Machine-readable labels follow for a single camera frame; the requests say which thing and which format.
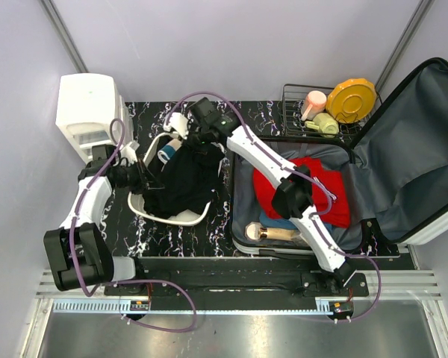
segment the cable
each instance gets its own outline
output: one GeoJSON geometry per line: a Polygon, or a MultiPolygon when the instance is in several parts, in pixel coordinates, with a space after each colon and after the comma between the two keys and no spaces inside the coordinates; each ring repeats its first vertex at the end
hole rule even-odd
{"type": "Polygon", "coordinates": [[[120,158],[120,159],[119,159],[118,166],[121,166],[121,165],[122,165],[122,161],[125,161],[125,162],[126,162],[126,164],[124,165],[125,167],[128,167],[128,166],[129,166],[129,159],[128,159],[127,157],[120,158]]]}
{"type": "Polygon", "coordinates": [[[194,302],[193,302],[192,298],[189,296],[189,294],[184,289],[182,289],[180,286],[176,285],[175,283],[169,282],[166,280],[124,280],[124,281],[119,281],[119,282],[108,282],[108,283],[104,283],[104,285],[105,286],[114,286],[117,283],[120,285],[135,285],[138,283],[162,283],[164,285],[169,285],[169,286],[177,289],[187,299],[187,301],[189,302],[189,305],[191,306],[191,309],[193,311],[193,321],[186,328],[172,329],[172,328],[158,327],[158,326],[153,326],[151,324],[133,321],[130,318],[128,318],[127,323],[129,323],[129,324],[132,323],[132,324],[136,324],[137,326],[144,327],[144,328],[151,328],[153,330],[160,330],[162,332],[168,332],[168,333],[186,333],[186,332],[190,332],[196,328],[196,323],[197,323],[196,305],[194,304],[194,302]]]}
{"type": "Polygon", "coordinates": [[[151,311],[152,283],[147,283],[146,288],[148,290],[148,313],[149,313],[149,311],[151,311]]]}
{"type": "MultiPolygon", "coordinates": [[[[90,182],[88,182],[85,189],[81,192],[80,196],[78,197],[78,200],[76,201],[75,210],[74,210],[74,216],[72,218],[72,222],[69,229],[69,249],[71,251],[72,255],[72,261],[73,266],[76,270],[76,276],[78,278],[78,282],[80,283],[80,287],[83,290],[83,293],[87,297],[93,296],[93,294],[96,292],[96,290],[99,288],[99,285],[96,285],[93,287],[93,289],[88,291],[87,285],[84,282],[83,274],[81,273],[80,264],[78,261],[78,256],[76,254],[75,249],[75,229],[76,229],[76,223],[78,221],[78,217],[80,214],[81,205],[83,204],[84,198],[86,197],[87,193],[90,191],[91,186],[96,182],[96,180],[103,174],[103,172],[106,170],[107,167],[113,162],[113,160],[116,158],[116,156],[119,153],[119,149],[122,145],[122,143],[125,140],[125,124],[121,119],[113,119],[110,123],[110,133],[111,133],[111,139],[116,142],[116,149],[112,153],[112,155],[109,157],[109,159],[106,161],[105,164],[98,170],[98,172],[91,178],[90,182]],[[113,137],[113,125],[118,122],[121,125],[121,137],[119,138],[119,141],[116,142],[113,137]]],[[[184,333],[184,332],[190,332],[191,330],[194,330],[196,328],[196,322],[197,322],[197,311],[196,311],[196,305],[194,304],[191,297],[187,294],[186,291],[184,291],[180,286],[176,285],[175,283],[165,281],[165,280],[124,280],[124,281],[118,281],[114,283],[106,283],[106,286],[109,285],[115,285],[115,284],[122,284],[122,285],[132,285],[137,283],[162,283],[165,285],[169,285],[177,289],[182,295],[187,299],[189,302],[189,305],[191,306],[193,310],[193,321],[191,324],[186,328],[180,328],[180,329],[171,329],[171,328],[163,328],[163,327],[157,327],[152,326],[150,324],[145,324],[137,321],[132,321],[130,318],[128,319],[128,324],[133,323],[141,327],[151,328],[153,330],[160,330],[163,332],[170,332],[170,333],[184,333]]]]}
{"type": "Polygon", "coordinates": [[[346,300],[347,302],[350,302],[353,299],[353,288],[349,288],[349,298],[346,300]]]}
{"type": "MultiPolygon", "coordinates": [[[[193,92],[189,95],[186,95],[185,97],[181,98],[178,103],[175,104],[175,106],[171,109],[171,111],[169,112],[168,116],[166,117],[166,120],[164,121],[164,124],[167,125],[169,123],[169,119],[171,118],[171,115],[178,109],[179,106],[182,105],[182,103],[187,100],[190,97],[193,97],[195,95],[212,95],[213,97],[217,97],[219,98],[221,101],[223,101],[227,106],[229,106],[229,108],[231,108],[231,110],[234,112],[234,114],[236,115],[236,117],[239,119],[240,124],[242,125],[244,132],[246,133],[247,139],[250,140],[251,142],[253,142],[257,148],[259,148],[259,150],[261,150],[265,155],[267,155],[274,163],[278,164],[279,166],[281,165],[274,157],[273,155],[271,155],[267,149],[265,149],[263,146],[261,146],[258,142],[254,142],[252,140],[252,135],[249,131],[249,129],[247,128],[246,122],[244,121],[244,118],[241,116],[241,114],[239,113],[239,111],[237,110],[237,108],[227,99],[223,98],[221,95],[218,95],[215,92],[208,92],[208,91],[202,91],[202,92],[193,92]]],[[[298,175],[301,178],[304,178],[308,181],[310,181],[312,184],[316,185],[320,190],[323,191],[325,197],[327,198],[327,208],[323,211],[317,212],[317,213],[312,213],[309,218],[312,220],[312,222],[314,223],[315,228],[317,229],[317,231],[319,232],[319,235],[322,237],[323,241],[329,246],[329,248],[331,248],[335,253],[342,255],[344,257],[348,257],[348,258],[353,258],[353,259],[366,259],[368,260],[373,267],[375,268],[376,274],[377,274],[377,278],[378,278],[378,289],[377,289],[377,293],[376,293],[376,297],[375,300],[373,301],[372,305],[370,306],[370,308],[365,311],[364,313],[362,313],[361,315],[353,318],[352,320],[359,320],[363,317],[365,317],[366,315],[368,315],[368,313],[370,313],[371,311],[373,311],[377,305],[377,303],[379,302],[380,299],[380,295],[382,293],[382,276],[380,274],[380,270],[379,267],[377,266],[376,262],[374,259],[371,259],[368,256],[360,256],[360,255],[351,255],[351,254],[347,254],[343,251],[337,250],[336,248],[333,247],[333,245],[330,244],[330,242],[327,240],[327,238],[325,237],[325,235],[322,233],[322,231],[320,230],[320,228],[318,227],[317,223],[312,219],[313,216],[315,215],[325,215],[327,214],[330,209],[332,208],[332,198],[330,197],[330,195],[327,193],[327,190],[325,189],[325,187],[320,184],[319,182],[315,181],[314,179],[310,178],[308,175],[305,175],[301,172],[298,172],[295,169],[290,169],[288,167],[284,167],[284,170],[286,170],[287,172],[290,172],[294,175],[298,175]]]]}

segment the blue object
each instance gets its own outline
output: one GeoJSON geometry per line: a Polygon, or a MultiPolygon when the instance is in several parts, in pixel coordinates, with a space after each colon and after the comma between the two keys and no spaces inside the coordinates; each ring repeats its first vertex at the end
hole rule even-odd
{"type": "Polygon", "coordinates": [[[176,150],[169,144],[166,144],[161,150],[158,152],[158,158],[161,162],[166,164],[169,159],[174,155],[176,150]]]}
{"type": "MultiPolygon", "coordinates": [[[[271,219],[266,213],[262,210],[259,216],[259,222],[264,227],[274,227],[276,229],[286,229],[286,230],[297,230],[297,227],[289,222],[287,219],[271,219]]],[[[326,222],[323,223],[323,226],[331,232],[332,224],[328,224],[326,222]]]]}

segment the red cloth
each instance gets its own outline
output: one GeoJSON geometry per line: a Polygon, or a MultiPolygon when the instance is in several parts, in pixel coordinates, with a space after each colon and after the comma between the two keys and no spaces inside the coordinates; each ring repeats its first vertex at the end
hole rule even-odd
{"type": "MultiPolygon", "coordinates": [[[[349,227],[350,210],[340,172],[325,170],[319,159],[310,157],[291,159],[290,162],[297,166],[306,165],[311,171],[311,177],[317,178],[331,194],[337,197],[337,200],[332,201],[330,212],[320,217],[322,221],[338,227],[349,227]]],[[[253,181],[257,200],[266,215],[271,219],[281,219],[281,216],[272,208],[272,198],[276,192],[272,185],[257,169],[254,169],[253,181]]],[[[312,199],[317,211],[327,208],[326,195],[315,184],[312,184],[312,199]]]]}

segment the wire rack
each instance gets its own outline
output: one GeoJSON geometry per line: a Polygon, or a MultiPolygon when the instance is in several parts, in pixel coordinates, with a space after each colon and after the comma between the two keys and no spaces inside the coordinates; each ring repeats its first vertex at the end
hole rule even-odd
{"type": "MultiPolygon", "coordinates": [[[[333,88],[308,86],[305,84],[284,85],[284,89],[282,90],[282,120],[285,136],[320,136],[318,132],[306,128],[304,122],[300,120],[302,117],[300,110],[305,97],[313,90],[319,90],[329,95],[333,88]]],[[[381,104],[382,99],[380,98],[380,94],[377,93],[377,99],[373,109],[366,117],[358,122],[355,122],[356,114],[337,114],[335,119],[339,122],[340,132],[335,135],[335,139],[350,143],[381,104]]]]}

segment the white device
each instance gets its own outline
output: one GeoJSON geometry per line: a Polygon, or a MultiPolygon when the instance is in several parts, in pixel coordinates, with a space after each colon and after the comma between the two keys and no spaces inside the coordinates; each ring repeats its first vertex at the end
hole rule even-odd
{"type": "MultiPolygon", "coordinates": [[[[133,122],[112,77],[96,73],[61,77],[55,124],[85,163],[92,159],[94,145],[113,144],[110,123],[115,118],[125,124],[123,143],[131,142],[133,122]]],[[[117,125],[113,137],[120,136],[117,125]]]]}

